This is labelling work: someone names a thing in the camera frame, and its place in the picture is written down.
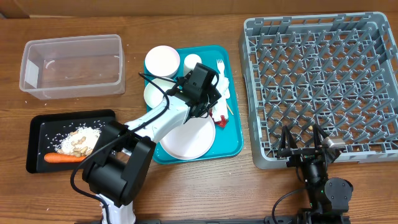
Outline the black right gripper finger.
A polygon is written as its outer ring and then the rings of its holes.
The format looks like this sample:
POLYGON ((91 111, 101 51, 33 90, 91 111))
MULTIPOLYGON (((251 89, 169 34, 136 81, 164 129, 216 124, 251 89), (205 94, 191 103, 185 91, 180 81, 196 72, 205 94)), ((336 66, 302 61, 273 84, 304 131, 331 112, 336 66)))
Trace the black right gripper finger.
POLYGON ((312 127, 314 145, 318 149, 322 145, 321 138, 326 139, 329 135, 318 124, 314 124, 312 127))
POLYGON ((280 138, 279 149, 297 149, 298 146, 293 138, 290 129, 285 125, 282 128, 282 134, 280 138))

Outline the white napkin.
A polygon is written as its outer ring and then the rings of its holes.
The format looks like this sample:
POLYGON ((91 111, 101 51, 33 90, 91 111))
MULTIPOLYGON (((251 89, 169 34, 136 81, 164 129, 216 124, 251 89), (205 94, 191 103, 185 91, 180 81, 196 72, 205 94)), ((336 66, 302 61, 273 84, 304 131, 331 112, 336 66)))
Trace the white napkin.
POLYGON ((222 120, 222 116, 224 119, 228 119, 228 109, 226 100, 230 97, 229 93, 229 80, 222 74, 219 74, 218 83, 216 85, 216 89, 221 95, 221 98, 217 101, 217 104, 211 108, 211 117, 214 122, 219 122, 222 120))

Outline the pink bowl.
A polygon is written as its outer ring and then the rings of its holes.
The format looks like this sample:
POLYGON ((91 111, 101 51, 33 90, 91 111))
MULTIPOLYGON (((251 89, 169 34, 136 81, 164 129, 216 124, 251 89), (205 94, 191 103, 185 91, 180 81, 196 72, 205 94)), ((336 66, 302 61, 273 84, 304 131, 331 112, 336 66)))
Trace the pink bowl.
POLYGON ((180 55, 167 45, 159 45, 150 49, 145 57, 146 70, 157 77, 173 77, 180 66, 180 55))

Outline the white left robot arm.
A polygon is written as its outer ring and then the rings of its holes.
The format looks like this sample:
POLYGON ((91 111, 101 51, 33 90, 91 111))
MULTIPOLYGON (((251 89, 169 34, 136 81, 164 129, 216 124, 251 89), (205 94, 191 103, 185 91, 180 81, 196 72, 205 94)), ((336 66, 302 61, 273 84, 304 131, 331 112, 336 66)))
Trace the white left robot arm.
POLYGON ((93 152, 78 165, 90 191, 80 190, 70 177, 72 188, 100 202, 100 223, 135 223, 133 201, 146 179, 157 143, 189 119, 210 113, 221 95, 216 86, 218 72, 198 63, 185 76, 173 80, 162 91, 161 103, 140 118, 121 124, 109 122, 93 152))

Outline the rice and food scraps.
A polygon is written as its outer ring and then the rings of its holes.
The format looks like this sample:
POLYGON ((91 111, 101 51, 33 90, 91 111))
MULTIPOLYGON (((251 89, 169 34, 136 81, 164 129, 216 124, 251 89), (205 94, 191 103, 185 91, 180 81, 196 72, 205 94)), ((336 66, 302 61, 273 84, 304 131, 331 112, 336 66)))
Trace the rice and food scraps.
POLYGON ((101 130, 81 126, 68 134, 58 134, 50 142, 50 146, 55 152, 70 156, 88 156, 94 149, 101 130))

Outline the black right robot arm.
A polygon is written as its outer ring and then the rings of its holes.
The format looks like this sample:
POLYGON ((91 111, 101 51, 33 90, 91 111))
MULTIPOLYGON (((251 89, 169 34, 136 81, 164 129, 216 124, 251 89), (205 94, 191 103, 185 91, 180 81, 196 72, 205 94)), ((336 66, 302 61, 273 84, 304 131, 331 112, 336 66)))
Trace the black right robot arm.
POLYGON ((299 193, 307 192, 310 208, 301 208, 289 220, 289 223, 349 223, 344 216, 349 210, 349 201, 353 194, 351 182, 342 178, 329 178, 328 167, 334 163, 345 149, 341 138, 333 138, 322 128, 313 125, 313 146, 298 147, 290 129, 282 128, 277 157, 286 157, 287 167, 294 167, 297 178, 304 187, 291 191, 279 198, 272 208, 272 219, 278 223, 275 210, 283 199, 299 193))

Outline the white bowl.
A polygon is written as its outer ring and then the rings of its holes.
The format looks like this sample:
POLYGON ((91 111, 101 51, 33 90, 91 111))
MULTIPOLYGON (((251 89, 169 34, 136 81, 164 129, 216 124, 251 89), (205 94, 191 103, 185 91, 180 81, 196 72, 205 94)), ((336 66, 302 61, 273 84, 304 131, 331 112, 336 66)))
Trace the white bowl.
MULTIPOLYGON (((175 83, 170 78, 155 78, 152 80, 158 87, 160 87, 164 92, 169 89, 172 89, 175 83)), ((153 84, 148 83, 144 89, 144 100, 147 106, 150 108, 155 108, 158 106, 163 100, 164 95, 162 92, 155 87, 153 84)))

